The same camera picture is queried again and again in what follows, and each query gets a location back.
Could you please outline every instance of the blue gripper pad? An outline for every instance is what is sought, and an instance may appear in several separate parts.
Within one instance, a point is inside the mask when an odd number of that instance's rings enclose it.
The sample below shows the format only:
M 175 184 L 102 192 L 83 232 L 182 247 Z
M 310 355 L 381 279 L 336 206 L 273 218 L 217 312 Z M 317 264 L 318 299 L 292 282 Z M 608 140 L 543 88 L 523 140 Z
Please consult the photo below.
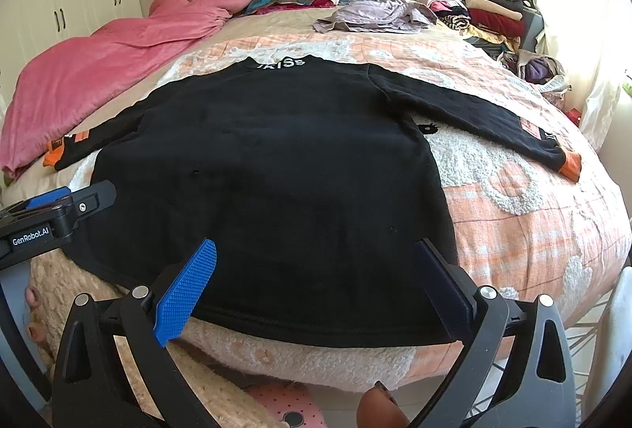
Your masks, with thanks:
M 67 187 L 60 187 L 59 189 L 55 189 L 54 191 L 48 191 L 44 194 L 40 194 L 39 196 L 35 196 L 28 201 L 25 210 L 30 210 L 31 208 L 41 207 L 42 205 L 50 204 L 59 198 L 63 198 L 71 193 L 70 189 Z
M 154 335 L 164 348 L 177 339 L 211 279 L 217 262 L 215 243 L 205 239 L 156 305 Z

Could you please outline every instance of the sweatshirt sleeve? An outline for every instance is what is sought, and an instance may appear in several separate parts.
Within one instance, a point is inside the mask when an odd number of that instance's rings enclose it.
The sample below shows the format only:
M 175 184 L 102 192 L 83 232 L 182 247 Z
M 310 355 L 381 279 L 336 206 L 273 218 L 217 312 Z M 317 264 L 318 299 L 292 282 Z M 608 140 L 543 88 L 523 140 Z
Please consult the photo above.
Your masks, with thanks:
M 578 153 L 561 147 L 554 134 L 533 126 L 500 105 L 375 64 L 369 65 L 369 78 L 402 113 L 418 112 L 517 151 L 575 182 L 579 180 L 581 156 Z
M 87 157 L 93 151 L 100 150 L 135 132 L 145 113 L 154 105 L 169 100 L 176 91 L 178 91 L 177 88 L 163 86 L 151 92 L 144 100 L 124 108 L 115 117 L 104 121 L 95 128 L 49 141 L 43 158 L 43 165 L 54 166 L 56 171 L 61 171 Z

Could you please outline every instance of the orange cuff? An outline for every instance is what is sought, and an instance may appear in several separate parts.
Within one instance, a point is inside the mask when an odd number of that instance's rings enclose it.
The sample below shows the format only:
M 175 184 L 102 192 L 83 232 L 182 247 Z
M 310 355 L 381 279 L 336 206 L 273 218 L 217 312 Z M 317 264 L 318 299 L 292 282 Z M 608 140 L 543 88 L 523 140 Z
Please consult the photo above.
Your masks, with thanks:
M 44 154 L 43 163 L 44 167 L 55 166 L 64 154 L 64 138 L 57 139 L 56 141 L 48 141 L 46 144 L 48 151 Z
M 566 156 L 566 162 L 559 169 L 558 173 L 572 180 L 573 182 L 579 182 L 579 174 L 581 173 L 581 155 L 574 151 L 562 148 Z
M 84 130 L 83 132 L 77 132 L 75 134 L 75 143 L 78 143 L 79 141 L 83 141 L 84 139 L 87 139 L 89 134 L 90 134 L 89 130 Z

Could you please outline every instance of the person's hand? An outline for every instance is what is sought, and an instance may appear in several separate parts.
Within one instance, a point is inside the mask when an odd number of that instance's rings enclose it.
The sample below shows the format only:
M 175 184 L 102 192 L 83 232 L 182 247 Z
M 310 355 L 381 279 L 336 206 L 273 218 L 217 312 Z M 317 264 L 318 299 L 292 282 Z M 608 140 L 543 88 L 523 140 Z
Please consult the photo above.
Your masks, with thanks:
M 364 393 L 356 412 L 358 428 L 406 428 L 408 417 L 382 382 Z
M 31 311 L 42 305 L 42 294 L 32 286 L 28 286 L 24 290 L 24 298 L 26 299 L 26 304 L 29 306 Z M 39 323 L 31 322 L 27 324 L 26 333 L 28 334 L 29 339 L 39 345 L 42 345 L 46 340 L 46 328 Z

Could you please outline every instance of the pink blanket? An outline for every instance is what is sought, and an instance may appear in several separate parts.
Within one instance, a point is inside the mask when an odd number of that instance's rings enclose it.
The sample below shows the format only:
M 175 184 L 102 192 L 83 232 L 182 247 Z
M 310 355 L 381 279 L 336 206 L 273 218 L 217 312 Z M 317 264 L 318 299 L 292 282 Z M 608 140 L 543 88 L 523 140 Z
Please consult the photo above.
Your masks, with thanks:
M 213 35 L 251 0 L 154 0 L 147 18 L 115 19 L 38 55 L 20 74 L 0 138 L 0 167 L 20 174 L 97 108 Z

